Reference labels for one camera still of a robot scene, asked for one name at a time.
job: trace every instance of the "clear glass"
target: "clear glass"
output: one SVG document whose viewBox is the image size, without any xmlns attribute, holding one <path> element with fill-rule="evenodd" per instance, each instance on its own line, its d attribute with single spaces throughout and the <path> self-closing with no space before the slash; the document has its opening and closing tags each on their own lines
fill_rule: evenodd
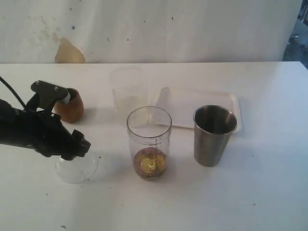
<svg viewBox="0 0 308 231">
<path fill-rule="evenodd" d="M 70 161 L 59 158 L 55 169 L 63 182 L 77 184 L 89 179 L 95 173 L 97 166 L 97 155 L 86 153 L 84 157 L 77 156 Z"/>
<path fill-rule="evenodd" d="M 155 180 L 165 172 L 171 126 L 169 113 L 158 107 L 141 107 L 128 116 L 131 160 L 142 179 Z"/>
<path fill-rule="evenodd" d="M 109 75 L 114 106 L 120 124 L 126 125 L 128 115 L 147 105 L 147 84 L 142 71 L 133 66 L 113 70 Z"/>
</svg>

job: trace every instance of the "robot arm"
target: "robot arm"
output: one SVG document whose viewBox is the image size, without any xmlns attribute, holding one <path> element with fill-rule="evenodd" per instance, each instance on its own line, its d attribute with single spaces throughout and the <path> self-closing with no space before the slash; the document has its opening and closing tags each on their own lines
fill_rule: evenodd
<svg viewBox="0 0 308 231">
<path fill-rule="evenodd" d="M 91 144 L 77 130 L 70 134 L 61 117 L 52 112 L 57 101 L 69 102 L 68 90 L 44 81 L 36 81 L 31 89 L 35 95 L 24 110 L 0 100 L 0 143 L 31 148 L 46 157 L 60 155 L 65 160 L 84 157 Z"/>
</svg>

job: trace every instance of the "white tray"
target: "white tray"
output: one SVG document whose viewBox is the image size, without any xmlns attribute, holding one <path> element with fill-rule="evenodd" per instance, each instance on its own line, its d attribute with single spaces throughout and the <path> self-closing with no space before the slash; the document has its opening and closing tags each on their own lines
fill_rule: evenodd
<svg viewBox="0 0 308 231">
<path fill-rule="evenodd" d="M 172 125 L 183 128 L 194 128 L 193 113 L 204 105 L 218 105 L 232 111 L 237 118 L 237 129 L 242 129 L 241 113 L 238 98 L 227 92 L 210 92 L 162 88 L 155 106 L 165 109 L 172 118 Z"/>
</svg>

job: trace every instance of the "metal tumbler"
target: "metal tumbler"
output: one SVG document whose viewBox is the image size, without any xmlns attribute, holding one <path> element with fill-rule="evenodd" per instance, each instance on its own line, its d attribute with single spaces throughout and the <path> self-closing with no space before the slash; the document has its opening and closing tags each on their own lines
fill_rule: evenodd
<svg viewBox="0 0 308 231">
<path fill-rule="evenodd" d="M 217 165 L 237 127 L 235 115 L 224 107 L 207 105 L 194 112 L 193 121 L 194 158 L 206 167 Z"/>
</svg>

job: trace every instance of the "gold coin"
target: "gold coin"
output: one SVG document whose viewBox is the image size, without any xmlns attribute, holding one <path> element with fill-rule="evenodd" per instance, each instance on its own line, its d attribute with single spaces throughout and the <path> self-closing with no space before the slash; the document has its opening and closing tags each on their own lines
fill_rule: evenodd
<svg viewBox="0 0 308 231">
<path fill-rule="evenodd" d="M 147 174 L 152 174 L 158 171 L 163 171 L 166 167 L 166 161 L 161 155 L 157 155 L 156 158 L 145 158 L 141 161 L 141 169 Z"/>
</svg>

